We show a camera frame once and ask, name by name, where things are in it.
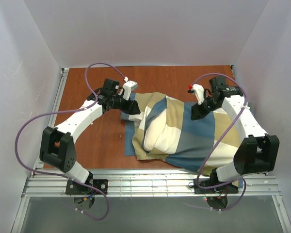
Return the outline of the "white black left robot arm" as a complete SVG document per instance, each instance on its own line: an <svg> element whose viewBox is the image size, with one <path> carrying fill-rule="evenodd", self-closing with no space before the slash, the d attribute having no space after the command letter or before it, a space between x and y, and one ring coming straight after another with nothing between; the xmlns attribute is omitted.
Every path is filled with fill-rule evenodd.
<svg viewBox="0 0 291 233"><path fill-rule="evenodd" d="M43 130L39 159L59 169L74 182L88 185L93 175L77 162L75 142L96 119L110 109L118 109L125 114L140 114L137 101L130 98L137 87L137 82L128 79L123 85L105 79L103 86L87 97L79 111L56 127Z"/></svg>

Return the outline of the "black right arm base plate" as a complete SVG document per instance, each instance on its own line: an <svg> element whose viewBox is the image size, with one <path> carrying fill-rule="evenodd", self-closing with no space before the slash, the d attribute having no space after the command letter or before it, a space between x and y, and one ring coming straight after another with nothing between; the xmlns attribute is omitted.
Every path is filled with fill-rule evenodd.
<svg viewBox="0 0 291 233"><path fill-rule="evenodd" d="M195 194L237 194L238 187L233 184L227 184L213 189L202 189L197 186L196 179L189 183L189 187L194 189Z"/></svg>

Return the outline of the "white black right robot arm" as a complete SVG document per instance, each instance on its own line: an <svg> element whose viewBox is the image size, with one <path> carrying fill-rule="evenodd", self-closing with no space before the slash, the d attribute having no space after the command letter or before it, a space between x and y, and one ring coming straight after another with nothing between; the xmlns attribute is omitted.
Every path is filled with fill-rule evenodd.
<svg viewBox="0 0 291 233"><path fill-rule="evenodd" d="M215 168L207 180L196 180L200 189L216 189L227 186L244 176L273 171L279 149L279 139L268 134L257 122L249 106L243 88L235 83L226 83L230 77L220 73L210 73L210 95L203 86L194 81L188 92L194 94L197 102L191 108L191 120L206 117L210 112L223 109L231 119L231 124L214 144L211 152L219 146L227 133L235 127L241 142L232 162Z"/></svg>

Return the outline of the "blue beige white patchwork pillowcase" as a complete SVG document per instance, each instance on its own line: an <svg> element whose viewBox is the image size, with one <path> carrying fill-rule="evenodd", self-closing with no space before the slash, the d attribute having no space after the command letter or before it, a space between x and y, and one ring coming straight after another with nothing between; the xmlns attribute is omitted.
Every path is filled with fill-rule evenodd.
<svg viewBox="0 0 291 233"><path fill-rule="evenodd" d="M232 127L215 151L211 152L232 122L224 110L211 112L200 120L191 120L191 107L194 102L182 102L159 92L133 93L131 98L138 102L141 112L138 115L121 113L121 119L126 122L126 156L135 156L137 160L159 159L193 172L199 171L203 161L209 156L202 171L206 175L212 169L232 162L241 143L235 127ZM181 130L176 153L166 154L158 149L148 152L144 149L146 130L151 121L165 109L166 124Z"/></svg>

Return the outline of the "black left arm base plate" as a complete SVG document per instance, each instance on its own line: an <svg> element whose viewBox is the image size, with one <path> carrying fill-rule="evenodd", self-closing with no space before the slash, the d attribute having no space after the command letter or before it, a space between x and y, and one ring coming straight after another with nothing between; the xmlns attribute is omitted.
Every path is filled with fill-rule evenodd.
<svg viewBox="0 0 291 233"><path fill-rule="evenodd" d="M102 193L108 193L108 184L109 181L107 179L94 179L92 183L88 185L93 186L94 188L100 190ZM99 192L84 186L82 184L78 184L72 180L68 180L65 189L66 195L90 195L90 194L97 194L100 195Z"/></svg>

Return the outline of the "cream white pillow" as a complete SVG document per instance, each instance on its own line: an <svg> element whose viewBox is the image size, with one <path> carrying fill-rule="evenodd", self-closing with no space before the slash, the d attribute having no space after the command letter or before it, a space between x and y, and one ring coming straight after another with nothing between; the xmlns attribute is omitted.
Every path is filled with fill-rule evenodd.
<svg viewBox="0 0 291 233"><path fill-rule="evenodd" d="M167 110L163 110L151 121L144 137L144 149L148 152L158 149L166 154L176 153L181 130L167 124Z"/></svg>

